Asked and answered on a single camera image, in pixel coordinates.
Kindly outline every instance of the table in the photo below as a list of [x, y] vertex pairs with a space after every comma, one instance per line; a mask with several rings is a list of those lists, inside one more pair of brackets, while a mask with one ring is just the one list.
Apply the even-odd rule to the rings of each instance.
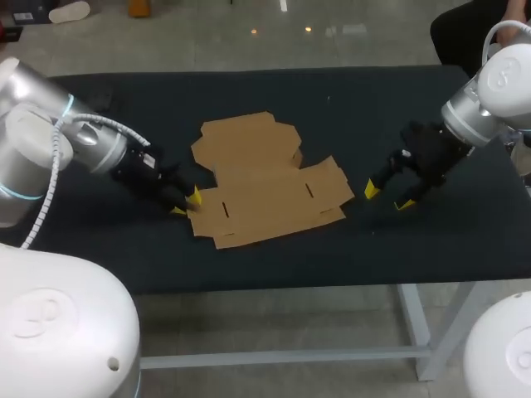
[[[133, 294], [399, 284], [412, 347], [349, 351], [262, 352], [144, 358], [143, 367], [415, 357], [431, 380], [478, 315], [494, 279], [531, 277], [531, 201], [503, 145], [477, 150], [448, 183], [408, 211], [393, 200], [414, 180], [396, 178], [375, 200], [363, 189], [385, 157], [400, 148], [410, 119], [440, 120], [440, 108], [466, 82], [455, 67], [336, 68], [245, 73], [67, 76], [55, 79], [79, 98], [114, 90], [109, 112], [189, 163], [200, 187], [212, 176], [192, 166], [190, 145], [202, 122], [270, 111], [302, 138], [304, 164], [330, 154], [357, 198], [347, 219], [256, 245], [216, 250], [189, 223], [138, 203], [107, 176], [79, 165], [63, 172], [34, 249], [74, 255], [113, 272]], [[0, 231], [19, 245], [28, 224]], [[415, 284], [462, 282], [431, 337]]]

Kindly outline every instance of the white metal table frame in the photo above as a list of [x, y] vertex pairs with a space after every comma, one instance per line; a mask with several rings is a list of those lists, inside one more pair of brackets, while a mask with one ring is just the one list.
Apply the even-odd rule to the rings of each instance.
[[399, 284], [397, 287], [411, 346], [144, 357], [140, 364], [147, 371], [198, 366], [416, 358], [418, 380], [434, 380], [485, 309], [493, 282], [461, 282], [434, 333], [430, 333], [427, 325], [417, 285]]

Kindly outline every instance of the orange object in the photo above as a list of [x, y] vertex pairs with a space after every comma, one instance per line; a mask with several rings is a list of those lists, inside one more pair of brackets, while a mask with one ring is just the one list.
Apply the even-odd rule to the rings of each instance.
[[134, 18], [150, 17], [150, 0], [129, 0], [129, 16]]

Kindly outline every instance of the hand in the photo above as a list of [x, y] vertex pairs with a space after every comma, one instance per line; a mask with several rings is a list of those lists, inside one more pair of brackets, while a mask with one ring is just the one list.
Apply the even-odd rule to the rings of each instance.
[[[507, 4], [507, 10], [502, 21], [507, 21], [509, 19], [527, 23], [527, 17], [525, 16], [525, 3], [527, 0], [509, 0]], [[497, 42], [502, 46], [507, 46], [514, 37], [519, 33], [517, 27], [504, 27], [498, 31], [496, 35]]]

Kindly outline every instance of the shoe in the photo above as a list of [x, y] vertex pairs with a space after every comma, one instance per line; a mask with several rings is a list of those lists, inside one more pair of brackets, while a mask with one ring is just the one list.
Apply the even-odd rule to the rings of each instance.
[[79, 21], [90, 14], [90, 5], [87, 2], [72, 2], [64, 7], [51, 10], [48, 17], [53, 23]]

